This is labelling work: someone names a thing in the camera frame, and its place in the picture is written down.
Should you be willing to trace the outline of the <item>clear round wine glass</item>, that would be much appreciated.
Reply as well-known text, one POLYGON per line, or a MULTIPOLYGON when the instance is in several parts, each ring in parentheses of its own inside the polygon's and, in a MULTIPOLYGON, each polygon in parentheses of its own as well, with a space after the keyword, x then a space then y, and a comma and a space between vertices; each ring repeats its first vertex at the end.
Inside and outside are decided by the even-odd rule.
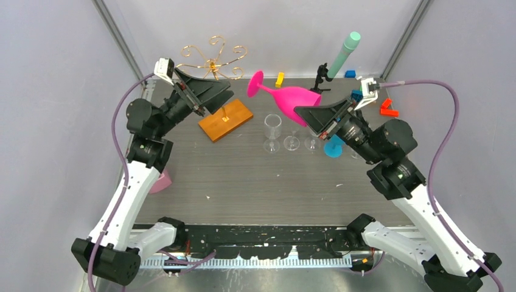
POLYGON ((313 130, 309 129, 309 136, 305 139, 304 145, 307 150, 315 152, 321 148, 321 140, 313 130))

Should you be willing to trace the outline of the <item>blue wine glass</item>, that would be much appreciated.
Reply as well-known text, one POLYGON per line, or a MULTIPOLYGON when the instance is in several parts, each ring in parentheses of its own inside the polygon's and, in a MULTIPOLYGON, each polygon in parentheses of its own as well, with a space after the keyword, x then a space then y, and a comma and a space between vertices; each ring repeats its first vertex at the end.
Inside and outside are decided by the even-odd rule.
POLYGON ((330 158, 338 158, 343 153, 345 142, 337 135, 333 135, 324 145, 324 153, 330 158))

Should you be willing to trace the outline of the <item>pink wine glass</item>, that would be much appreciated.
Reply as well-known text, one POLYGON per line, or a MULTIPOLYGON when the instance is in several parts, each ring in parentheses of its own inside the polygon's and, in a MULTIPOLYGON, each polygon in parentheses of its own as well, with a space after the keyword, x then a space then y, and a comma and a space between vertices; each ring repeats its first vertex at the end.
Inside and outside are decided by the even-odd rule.
POLYGON ((279 110, 289 119, 306 127, 307 123, 295 112, 298 106, 319 106, 321 103, 321 94, 313 92, 309 89, 289 86, 285 88, 273 89, 263 85, 264 74, 257 71, 250 79, 247 88, 248 97, 254 97, 260 90, 269 93, 279 110))

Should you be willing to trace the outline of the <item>clear flute wine glass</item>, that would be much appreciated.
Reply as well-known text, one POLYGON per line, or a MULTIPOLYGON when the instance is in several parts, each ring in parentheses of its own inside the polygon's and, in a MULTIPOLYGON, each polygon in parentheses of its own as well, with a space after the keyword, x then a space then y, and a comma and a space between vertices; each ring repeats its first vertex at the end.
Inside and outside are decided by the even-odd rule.
POLYGON ((296 151, 300 146, 300 140, 297 137, 299 127, 292 127, 284 139, 284 147, 288 151, 296 151))

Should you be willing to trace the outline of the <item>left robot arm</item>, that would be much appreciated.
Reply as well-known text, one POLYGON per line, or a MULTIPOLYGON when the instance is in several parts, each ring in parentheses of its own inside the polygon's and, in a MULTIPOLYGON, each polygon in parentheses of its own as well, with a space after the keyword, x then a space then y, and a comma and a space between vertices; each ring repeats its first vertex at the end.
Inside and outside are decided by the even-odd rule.
POLYGON ((120 183, 95 228, 71 246, 89 278, 123 287, 136 277, 143 260, 165 248, 181 251, 187 243, 185 224, 169 217, 131 237, 142 204, 169 161, 173 144, 166 134, 190 114, 215 113, 234 94, 227 80, 196 78, 177 68, 166 69, 160 77, 171 82, 171 95, 161 106, 142 98, 128 102, 127 130, 133 138, 127 152, 117 149, 120 183))

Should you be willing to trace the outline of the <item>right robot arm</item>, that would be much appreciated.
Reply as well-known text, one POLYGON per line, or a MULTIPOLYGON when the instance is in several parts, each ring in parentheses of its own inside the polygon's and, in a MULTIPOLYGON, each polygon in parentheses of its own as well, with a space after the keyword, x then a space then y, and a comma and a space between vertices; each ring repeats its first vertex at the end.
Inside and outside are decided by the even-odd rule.
POLYGON ((417 227, 419 243, 392 231, 369 215, 349 223, 348 244, 387 252, 419 273, 433 291, 478 291, 482 278, 496 271, 500 258, 477 248, 428 196, 426 179, 408 159, 417 147, 411 127, 390 119, 372 130, 349 100, 326 106, 297 106, 295 113, 321 139, 340 138, 371 165, 367 175, 376 191, 398 207, 417 227))

